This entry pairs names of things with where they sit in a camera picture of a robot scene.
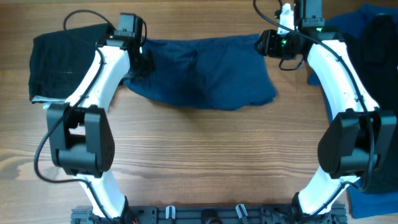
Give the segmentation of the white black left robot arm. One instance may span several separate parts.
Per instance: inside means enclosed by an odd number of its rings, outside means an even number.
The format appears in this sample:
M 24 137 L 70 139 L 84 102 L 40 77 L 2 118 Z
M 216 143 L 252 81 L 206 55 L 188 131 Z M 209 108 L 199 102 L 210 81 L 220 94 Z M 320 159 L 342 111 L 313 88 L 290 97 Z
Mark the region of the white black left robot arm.
M 39 171 L 39 156 L 45 142 L 50 143 L 52 162 L 78 182 L 93 205 L 89 218 L 95 223 L 132 223 L 133 212 L 111 171 L 115 143 L 106 117 L 119 84 L 143 80 L 154 71 L 151 54 L 142 47 L 147 40 L 147 25 L 136 14 L 122 13 L 118 27 L 95 43 L 95 57 L 77 89 L 63 104 L 47 110 L 48 131 L 34 157 Z

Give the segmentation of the blue denim shorts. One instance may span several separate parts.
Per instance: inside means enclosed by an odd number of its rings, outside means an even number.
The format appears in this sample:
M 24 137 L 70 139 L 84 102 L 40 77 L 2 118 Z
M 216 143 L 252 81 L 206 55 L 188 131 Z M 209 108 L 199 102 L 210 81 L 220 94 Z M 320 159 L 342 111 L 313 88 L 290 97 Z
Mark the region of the blue denim shorts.
M 254 50 L 259 34 L 198 40 L 149 39 L 155 70 L 124 81 L 131 91 L 172 106 L 238 110 L 273 101 L 277 92 Z

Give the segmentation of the blue shirt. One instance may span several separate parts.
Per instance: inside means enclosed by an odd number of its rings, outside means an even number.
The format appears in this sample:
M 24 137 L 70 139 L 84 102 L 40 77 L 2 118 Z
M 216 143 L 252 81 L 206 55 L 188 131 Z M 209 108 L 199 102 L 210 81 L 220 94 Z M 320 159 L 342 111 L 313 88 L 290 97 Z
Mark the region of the blue shirt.
M 344 35 L 355 38 L 361 36 L 368 23 L 376 16 L 390 15 L 397 22 L 397 9 L 377 7 L 369 4 L 361 6 L 356 12 L 343 14 L 330 19 L 326 24 L 338 27 Z M 348 189 L 351 202 L 351 213 L 354 218 L 366 218 L 397 212 L 397 191 L 386 194 L 366 194 L 350 187 Z

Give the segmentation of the folded black garment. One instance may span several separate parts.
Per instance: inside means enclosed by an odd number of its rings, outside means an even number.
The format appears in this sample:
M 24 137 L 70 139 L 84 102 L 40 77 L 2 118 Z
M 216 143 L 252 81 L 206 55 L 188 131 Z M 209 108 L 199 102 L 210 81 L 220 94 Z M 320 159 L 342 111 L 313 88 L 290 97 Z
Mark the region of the folded black garment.
M 108 24 L 42 34 L 33 40 L 29 100 L 35 95 L 67 99 L 79 86 L 94 57 L 94 45 L 112 28 Z

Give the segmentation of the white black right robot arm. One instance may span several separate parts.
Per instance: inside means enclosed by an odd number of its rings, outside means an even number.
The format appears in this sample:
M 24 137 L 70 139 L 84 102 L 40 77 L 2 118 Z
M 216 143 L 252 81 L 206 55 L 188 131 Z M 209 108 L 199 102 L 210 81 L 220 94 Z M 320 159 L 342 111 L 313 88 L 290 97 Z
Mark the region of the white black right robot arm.
M 385 160 L 397 120 L 365 89 L 343 34 L 325 25 L 320 1 L 283 3 L 271 24 L 255 50 L 281 61 L 301 55 L 317 74 L 330 104 L 331 124 L 317 149 L 320 166 L 292 202 L 291 217 L 305 222 L 329 213 L 333 202 L 358 180 L 360 191 L 369 187 L 373 172 Z

